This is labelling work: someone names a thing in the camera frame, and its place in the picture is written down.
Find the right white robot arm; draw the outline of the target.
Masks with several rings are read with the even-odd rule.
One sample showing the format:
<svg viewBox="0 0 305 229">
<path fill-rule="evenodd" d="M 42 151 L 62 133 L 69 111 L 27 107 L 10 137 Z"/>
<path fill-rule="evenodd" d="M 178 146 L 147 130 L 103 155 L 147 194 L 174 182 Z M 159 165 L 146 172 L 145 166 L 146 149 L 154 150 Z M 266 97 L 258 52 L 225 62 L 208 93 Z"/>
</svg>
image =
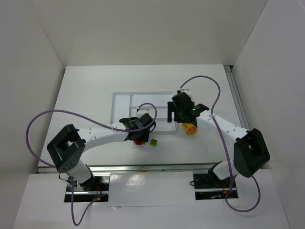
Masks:
<svg viewBox="0 0 305 229">
<path fill-rule="evenodd" d="M 247 130 L 216 115 L 203 104 L 195 104 L 185 92 L 179 92 L 167 103 L 167 121 L 193 124 L 221 139 L 226 160 L 208 170 L 212 182 L 242 175 L 253 176 L 269 160 L 266 143 L 258 129 Z"/>
</svg>

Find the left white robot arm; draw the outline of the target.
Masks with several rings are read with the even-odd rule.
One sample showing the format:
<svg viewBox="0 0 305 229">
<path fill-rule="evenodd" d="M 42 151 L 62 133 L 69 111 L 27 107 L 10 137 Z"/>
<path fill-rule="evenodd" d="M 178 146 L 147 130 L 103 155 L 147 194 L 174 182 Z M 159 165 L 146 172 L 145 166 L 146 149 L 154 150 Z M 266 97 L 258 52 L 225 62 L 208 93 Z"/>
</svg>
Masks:
<svg viewBox="0 0 305 229">
<path fill-rule="evenodd" d="M 48 143 L 47 150 L 58 173 L 67 173 L 83 190 L 89 190 L 97 183 L 97 179 L 89 166 L 81 161 L 82 154 L 92 148 L 114 142 L 148 142 L 152 126 L 156 126 L 156 123 L 148 113 L 140 117 L 122 118 L 111 124 L 109 129 L 77 129 L 70 124 Z"/>
</svg>

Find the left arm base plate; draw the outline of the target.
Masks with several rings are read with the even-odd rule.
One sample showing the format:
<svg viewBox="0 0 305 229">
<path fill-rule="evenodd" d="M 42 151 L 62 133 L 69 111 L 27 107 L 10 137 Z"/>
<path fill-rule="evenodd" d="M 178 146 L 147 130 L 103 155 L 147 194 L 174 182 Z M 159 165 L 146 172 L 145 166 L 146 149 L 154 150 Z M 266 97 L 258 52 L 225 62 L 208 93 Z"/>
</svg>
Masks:
<svg viewBox="0 0 305 229">
<path fill-rule="evenodd" d="M 64 195 L 64 202 L 71 203 L 72 189 L 73 189 L 73 202 L 76 203 L 90 203 L 95 202 L 108 202 L 109 201 L 109 184 L 110 175 L 101 174 L 95 176 L 93 183 L 87 187 L 83 187 L 80 183 L 74 179 L 73 186 L 69 182 L 66 186 Z"/>
</svg>

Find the red lego brick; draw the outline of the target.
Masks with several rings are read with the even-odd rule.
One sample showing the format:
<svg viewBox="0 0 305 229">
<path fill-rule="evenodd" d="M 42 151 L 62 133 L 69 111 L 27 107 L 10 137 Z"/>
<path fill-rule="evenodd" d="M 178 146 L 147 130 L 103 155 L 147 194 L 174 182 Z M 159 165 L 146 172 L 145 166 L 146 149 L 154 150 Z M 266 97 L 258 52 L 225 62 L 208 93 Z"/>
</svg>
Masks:
<svg viewBox="0 0 305 229">
<path fill-rule="evenodd" d="M 141 142 L 141 141 L 134 141 L 134 144 L 135 144 L 135 145 L 142 146 L 142 145 L 145 145 L 145 142 Z"/>
</svg>

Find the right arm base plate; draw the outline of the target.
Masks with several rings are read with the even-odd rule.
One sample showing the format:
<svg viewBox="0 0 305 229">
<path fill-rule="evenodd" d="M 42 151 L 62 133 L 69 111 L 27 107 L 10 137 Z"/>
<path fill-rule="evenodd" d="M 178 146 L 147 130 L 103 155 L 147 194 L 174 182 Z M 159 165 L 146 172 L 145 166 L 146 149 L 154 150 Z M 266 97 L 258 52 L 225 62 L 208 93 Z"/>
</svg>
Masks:
<svg viewBox="0 0 305 229">
<path fill-rule="evenodd" d="M 236 183 L 233 183 L 232 191 L 229 190 L 230 178 L 219 180 L 209 174 L 193 174 L 193 181 L 190 185 L 194 187 L 196 200 L 216 200 L 228 198 L 238 198 Z"/>
</svg>

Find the green lego brick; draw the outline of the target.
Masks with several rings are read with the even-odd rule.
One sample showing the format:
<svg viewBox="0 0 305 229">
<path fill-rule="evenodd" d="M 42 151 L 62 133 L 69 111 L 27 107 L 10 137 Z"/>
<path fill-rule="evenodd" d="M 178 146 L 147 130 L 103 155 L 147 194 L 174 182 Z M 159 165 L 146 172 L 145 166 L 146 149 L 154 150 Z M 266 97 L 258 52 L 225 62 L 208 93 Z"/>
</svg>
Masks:
<svg viewBox="0 0 305 229">
<path fill-rule="evenodd" d="M 156 139 L 151 139 L 150 145 L 151 146 L 157 146 L 158 141 Z"/>
</svg>

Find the yellow lego piece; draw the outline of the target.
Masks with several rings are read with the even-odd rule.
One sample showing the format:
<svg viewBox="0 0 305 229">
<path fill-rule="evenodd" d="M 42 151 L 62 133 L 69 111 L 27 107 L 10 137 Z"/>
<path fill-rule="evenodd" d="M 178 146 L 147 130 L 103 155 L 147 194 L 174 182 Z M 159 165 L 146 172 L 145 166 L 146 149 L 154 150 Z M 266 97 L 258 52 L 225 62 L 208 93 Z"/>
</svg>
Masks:
<svg viewBox="0 0 305 229">
<path fill-rule="evenodd" d="M 194 135 L 197 133 L 197 127 L 193 124 L 189 123 L 182 123 L 182 127 L 186 129 L 186 134 L 188 136 Z"/>
</svg>

